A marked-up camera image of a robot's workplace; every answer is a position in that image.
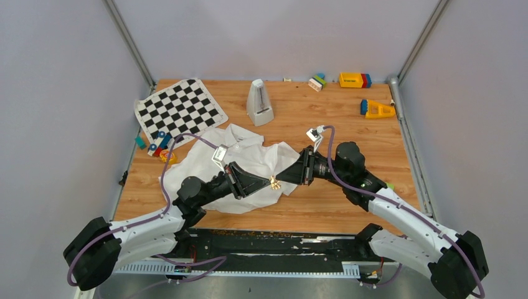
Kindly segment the gold leaf brooch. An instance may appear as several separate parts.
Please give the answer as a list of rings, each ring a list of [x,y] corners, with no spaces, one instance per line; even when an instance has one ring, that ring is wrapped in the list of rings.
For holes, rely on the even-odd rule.
[[[279,180],[277,180],[274,176],[271,176],[269,181],[270,181],[270,187],[272,188],[272,190],[281,189],[281,184]]]

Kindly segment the white button-up shirt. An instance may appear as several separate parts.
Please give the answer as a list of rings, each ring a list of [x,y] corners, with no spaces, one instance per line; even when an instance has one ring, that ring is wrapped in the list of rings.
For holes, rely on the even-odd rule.
[[[224,162],[235,161],[242,169],[263,178],[271,178],[291,166],[299,154],[284,141],[263,146],[264,137],[240,126],[230,124],[226,129],[214,128],[202,137],[213,145],[228,147]],[[196,141],[187,156],[171,166],[164,176],[164,187],[172,200],[176,198],[183,180],[196,176],[210,181],[220,168],[212,161],[214,149],[202,141]],[[204,206],[205,210],[230,214],[243,214],[254,209],[270,206],[279,201],[281,195],[289,196],[297,185],[281,183],[279,189],[263,188],[256,193],[238,200],[229,194]]]

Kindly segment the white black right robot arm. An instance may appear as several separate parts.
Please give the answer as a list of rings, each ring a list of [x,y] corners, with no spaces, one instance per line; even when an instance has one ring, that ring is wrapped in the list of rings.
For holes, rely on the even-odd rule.
[[[308,146],[291,166],[276,175],[280,181],[309,185],[316,178],[342,187],[356,206],[385,219],[403,236],[368,224],[357,233],[356,253],[364,260],[376,255],[406,265],[430,279],[445,298],[484,298],[483,278],[489,273],[480,238],[460,234],[422,214],[365,168],[355,142],[337,146],[334,159]]]

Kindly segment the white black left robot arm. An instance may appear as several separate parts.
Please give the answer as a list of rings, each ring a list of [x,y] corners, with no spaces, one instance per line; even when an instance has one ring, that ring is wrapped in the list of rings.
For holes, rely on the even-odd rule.
[[[90,220],[63,251],[68,284],[90,290],[126,264],[169,252],[186,256],[191,241],[184,235],[205,216],[205,205],[228,195],[242,199],[271,186],[274,179],[231,162],[208,182],[196,176],[185,178],[176,199],[163,209],[125,221]]]

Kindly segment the white metronome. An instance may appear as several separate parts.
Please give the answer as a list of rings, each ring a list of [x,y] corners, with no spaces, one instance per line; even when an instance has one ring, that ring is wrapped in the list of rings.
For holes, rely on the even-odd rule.
[[[262,79],[251,83],[246,109],[254,126],[263,126],[274,120],[271,101]]]

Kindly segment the white green blue blocks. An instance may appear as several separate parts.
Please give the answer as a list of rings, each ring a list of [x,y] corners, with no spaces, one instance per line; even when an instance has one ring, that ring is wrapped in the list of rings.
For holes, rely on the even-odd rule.
[[[326,84],[327,82],[323,73],[318,73],[308,80],[308,86],[317,92],[320,92]]]

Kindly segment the yellow orange round toy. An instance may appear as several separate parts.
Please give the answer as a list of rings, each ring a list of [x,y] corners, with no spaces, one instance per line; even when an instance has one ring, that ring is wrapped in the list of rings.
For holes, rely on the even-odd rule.
[[[160,152],[159,157],[163,163],[169,163],[169,165],[177,163],[177,156],[168,149],[163,149]]]

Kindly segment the yellow blue triangular toy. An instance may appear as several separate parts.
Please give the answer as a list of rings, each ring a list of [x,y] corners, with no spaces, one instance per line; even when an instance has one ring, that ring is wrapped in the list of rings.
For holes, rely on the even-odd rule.
[[[390,105],[362,99],[360,104],[360,114],[366,119],[390,118],[396,115],[395,108]]]

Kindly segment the blue red toy car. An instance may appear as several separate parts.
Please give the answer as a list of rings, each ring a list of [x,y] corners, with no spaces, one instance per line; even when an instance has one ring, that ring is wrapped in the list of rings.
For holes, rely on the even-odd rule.
[[[167,148],[167,144],[172,139],[170,133],[165,131],[159,131],[157,137],[154,140],[154,143],[151,143],[148,148],[148,155],[158,157],[162,150]]]

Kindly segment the black white checkerboard mat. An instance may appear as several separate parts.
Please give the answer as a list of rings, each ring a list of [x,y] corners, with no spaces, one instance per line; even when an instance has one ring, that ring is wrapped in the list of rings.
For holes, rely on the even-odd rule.
[[[201,135],[229,119],[199,79],[185,79],[134,103],[134,114],[149,143],[160,131],[175,137]]]

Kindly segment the yellow red blue block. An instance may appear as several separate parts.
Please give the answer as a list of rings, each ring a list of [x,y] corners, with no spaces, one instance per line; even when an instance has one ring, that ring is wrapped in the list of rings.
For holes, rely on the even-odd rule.
[[[371,88],[372,79],[365,73],[345,73],[339,75],[339,84],[342,88]]]

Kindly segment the teal small block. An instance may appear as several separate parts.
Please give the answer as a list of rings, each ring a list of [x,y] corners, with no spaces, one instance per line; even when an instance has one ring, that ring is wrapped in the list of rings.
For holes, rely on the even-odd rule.
[[[139,149],[141,150],[146,149],[147,146],[144,140],[142,139],[142,137],[137,136],[134,140],[135,140],[136,145],[139,147]]]

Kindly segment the grey metal corner pipe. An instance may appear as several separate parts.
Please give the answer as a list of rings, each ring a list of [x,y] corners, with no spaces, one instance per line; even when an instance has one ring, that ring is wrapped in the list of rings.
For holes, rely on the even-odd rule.
[[[396,75],[390,75],[387,78],[387,83],[388,83],[389,88],[390,88],[390,92],[391,92],[391,95],[392,95],[392,100],[395,103],[395,110],[396,110],[396,114],[397,114],[397,119],[398,119],[398,121],[400,123],[400,126],[402,127],[402,134],[409,138],[410,137],[410,131],[409,131],[407,120],[405,118],[405,110],[404,110],[404,105],[403,105],[402,96],[401,96],[401,92],[400,92],[399,79],[398,79],[398,77]]]

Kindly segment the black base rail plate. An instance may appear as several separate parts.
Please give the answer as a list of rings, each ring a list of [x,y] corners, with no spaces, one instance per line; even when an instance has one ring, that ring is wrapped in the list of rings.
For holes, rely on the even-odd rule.
[[[220,271],[337,273],[344,262],[374,268],[388,261],[354,234],[189,229],[188,238],[165,255],[201,262],[224,256]]]

